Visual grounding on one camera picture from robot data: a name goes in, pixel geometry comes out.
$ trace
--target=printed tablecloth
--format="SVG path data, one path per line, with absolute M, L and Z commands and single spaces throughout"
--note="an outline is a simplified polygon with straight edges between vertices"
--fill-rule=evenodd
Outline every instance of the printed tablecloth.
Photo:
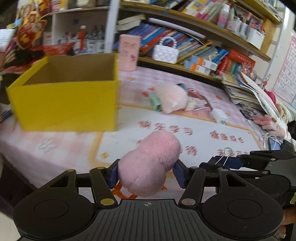
M 141 139 L 153 130 L 166 129 L 173 132 L 182 143 L 180 158 L 187 165 L 198 166 L 195 160 L 200 154 L 202 161 L 222 153 L 225 147 L 233 147 L 235 154 L 259 149 L 258 142 L 249 126 L 227 94 L 216 87 L 177 76 L 174 74 L 137 67 L 133 72 L 120 72 L 121 95 L 119 125 L 116 132 L 24 132 L 14 116 L 0 126 L 0 152 L 36 187 L 40 187 L 66 169 L 86 173 L 97 166 L 108 166 L 116 158 L 133 150 Z M 151 110 L 148 95 L 163 82 L 185 83 L 189 96 L 195 98 L 196 109 L 164 115 Z M 213 122 L 208 112 L 222 109 L 229 117 L 229 125 Z M 122 139 L 126 131 L 128 140 Z M 191 138 L 185 143 L 183 139 Z M 216 142 L 205 150 L 201 144 Z M 180 198 L 183 191 L 174 178 L 168 178 L 167 191 L 154 198 Z M 205 190 L 205 198 L 213 195 L 214 189 Z M 87 189 L 80 193 L 91 198 Z

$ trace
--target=yellow cardboard box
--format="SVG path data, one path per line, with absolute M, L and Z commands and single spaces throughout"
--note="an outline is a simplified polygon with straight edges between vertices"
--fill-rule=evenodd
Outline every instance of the yellow cardboard box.
M 117 54 L 45 57 L 7 88 L 25 131 L 114 131 Z

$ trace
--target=white quilted bag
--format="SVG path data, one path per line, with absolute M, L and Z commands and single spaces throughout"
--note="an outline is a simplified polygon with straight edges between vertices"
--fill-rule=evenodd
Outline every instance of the white quilted bag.
M 163 41 L 165 39 L 171 39 L 174 42 L 173 47 L 164 46 Z M 156 61 L 166 62 L 169 64 L 175 64 L 178 59 L 179 50 L 176 49 L 177 42 L 172 37 L 164 37 L 159 41 L 159 44 L 154 47 L 152 58 Z

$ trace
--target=pink plush toy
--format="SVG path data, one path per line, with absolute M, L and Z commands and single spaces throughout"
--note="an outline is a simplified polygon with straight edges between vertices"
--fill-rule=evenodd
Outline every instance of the pink plush toy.
M 268 134 L 275 135 L 279 138 L 285 138 L 285 130 L 276 122 L 275 118 L 269 115 L 260 116 L 255 115 L 252 117 L 253 121 L 262 126 L 263 130 L 267 130 Z
M 121 185 L 132 197 L 148 197 L 158 193 L 165 183 L 166 173 L 178 160 L 181 144 L 168 131 L 154 131 L 139 146 L 125 154 L 118 163 Z
M 173 83 L 164 83 L 155 87 L 156 95 L 161 100 L 163 113 L 169 114 L 187 106 L 187 92 Z

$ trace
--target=pearl bag handle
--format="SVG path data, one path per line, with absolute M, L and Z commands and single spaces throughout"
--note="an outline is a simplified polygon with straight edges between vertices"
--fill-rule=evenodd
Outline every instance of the pearl bag handle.
M 159 41 L 159 45 L 162 45 L 163 41 L 166 40 L 166 39 L 171 39 L 174 42 L 172 48 L 175 49 L 176 46 L 177 46 L 177 41 L 174 38 L 170 37 L 170 36 L 166 36 L 166 37 L 161 38 L 161 40 Z

